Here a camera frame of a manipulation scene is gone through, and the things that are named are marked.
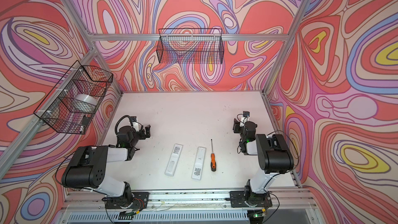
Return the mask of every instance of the wire basket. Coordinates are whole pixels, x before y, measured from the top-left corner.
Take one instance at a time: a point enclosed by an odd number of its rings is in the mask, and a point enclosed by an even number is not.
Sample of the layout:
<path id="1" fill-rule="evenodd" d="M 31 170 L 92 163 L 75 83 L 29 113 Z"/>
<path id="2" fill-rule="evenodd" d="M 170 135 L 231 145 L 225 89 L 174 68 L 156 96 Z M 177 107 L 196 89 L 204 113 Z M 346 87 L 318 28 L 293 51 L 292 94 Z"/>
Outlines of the wire basket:
<path id="1" fill-rule="evenodd" d="M 80 65 L 42 115 L 34 114 L 56 132 L 85 134 L 112 81 L 111 72 Z"/>
<path id="2" fill-rule="evenodd" d="M 219 28 L 159 29 L 159 63 L 222 64 L 224 44 Z"/>

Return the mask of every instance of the white round object in basket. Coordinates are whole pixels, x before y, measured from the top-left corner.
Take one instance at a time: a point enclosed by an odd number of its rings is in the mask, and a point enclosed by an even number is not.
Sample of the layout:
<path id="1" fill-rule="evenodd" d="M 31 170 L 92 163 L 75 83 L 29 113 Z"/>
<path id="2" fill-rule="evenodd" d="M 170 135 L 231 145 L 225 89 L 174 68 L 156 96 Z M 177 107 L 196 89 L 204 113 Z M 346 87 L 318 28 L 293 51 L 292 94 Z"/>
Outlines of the white round object in basket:
<path id="1" fill-rule="evenodd" d="M 92 111 L 94 111 L 98 103 L 98 101 L 94 97 L 85 93 L 78 94 L 77 96 L 75 96 L 75 99 L 77 101 L 72 102 L 73 107 L 79 111 L 86 113 L 91 113 Z"/>

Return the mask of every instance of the black mounting plate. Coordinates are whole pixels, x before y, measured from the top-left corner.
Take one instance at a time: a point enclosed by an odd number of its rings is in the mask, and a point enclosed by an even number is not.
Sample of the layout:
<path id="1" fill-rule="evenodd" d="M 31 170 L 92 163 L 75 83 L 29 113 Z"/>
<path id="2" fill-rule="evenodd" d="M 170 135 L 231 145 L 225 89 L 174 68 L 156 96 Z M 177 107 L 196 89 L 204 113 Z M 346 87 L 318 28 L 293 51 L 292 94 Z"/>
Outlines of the black mounting plate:
<path id="1" fill-rule="evenodd" d="M 133 192 L 133 195 L 134 195 L 134 198 L 141 199 L 142 202 L 144 203 L 144 207 L 142 209 L 147 208 L 149 192 Z M 129 208 L 138 209 L 138 208 L 140 208 L 140 206 L 142 206 L 142 202 L 135 199 Z M 122 209 L 116 202 L 112 201 L 112 199 L 109 199 L 105 202 L 105 208 L 106 209 Z"/>
<path id="2" fill-rule="evenodd" d="M 243 194 L 244 191 L 230 191 L 229 197 L 237 198 L 243 196 Z M 236 200 L 231 200 L 231 207 L 233 208 L 265 207 L 266 209 L 272 207 L 271 197 L 268 192 L 265 194 L 252 194 L 250 198 L 254 199 L 253 197 L 256 199 L 256 202 L 258 202 L 256 205 L 249 205 L 246 203 L 245 197 L 240 197 Z"/>

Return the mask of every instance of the screwdriver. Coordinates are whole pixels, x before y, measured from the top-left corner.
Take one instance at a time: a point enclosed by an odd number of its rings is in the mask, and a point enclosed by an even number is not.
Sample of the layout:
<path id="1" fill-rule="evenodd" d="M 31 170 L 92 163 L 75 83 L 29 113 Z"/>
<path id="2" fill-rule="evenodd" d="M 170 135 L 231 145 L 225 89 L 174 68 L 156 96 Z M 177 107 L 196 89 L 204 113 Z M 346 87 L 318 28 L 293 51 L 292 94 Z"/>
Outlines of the screwdriver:
<path id="1" fill-rule="evenodd" d="M 211 171 L 216 171 L 216 156 L 213 152 L 213 140 L 211 140 L 211 162 L 210 162 Z"/>

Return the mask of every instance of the qr code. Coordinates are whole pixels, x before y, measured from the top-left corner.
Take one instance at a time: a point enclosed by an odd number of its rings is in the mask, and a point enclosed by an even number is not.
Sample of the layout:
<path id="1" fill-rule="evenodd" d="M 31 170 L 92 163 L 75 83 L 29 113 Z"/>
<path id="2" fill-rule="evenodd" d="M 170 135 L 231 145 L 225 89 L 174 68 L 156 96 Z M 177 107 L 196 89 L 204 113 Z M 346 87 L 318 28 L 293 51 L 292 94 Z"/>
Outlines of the qr code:
<path id="1" fill-rule="evenodd" d="M 200 172 L 202 171 L 201 168 L 195 168 L 195 172 L 193 173 L 196 176 L 200 176 Z"/>
<path id="2" fill-rule="evenodd" d="M 178 154 L 179 152 L 180 152 L 180 148 L 179 147 L 174 147 L 173 153 Z"/>

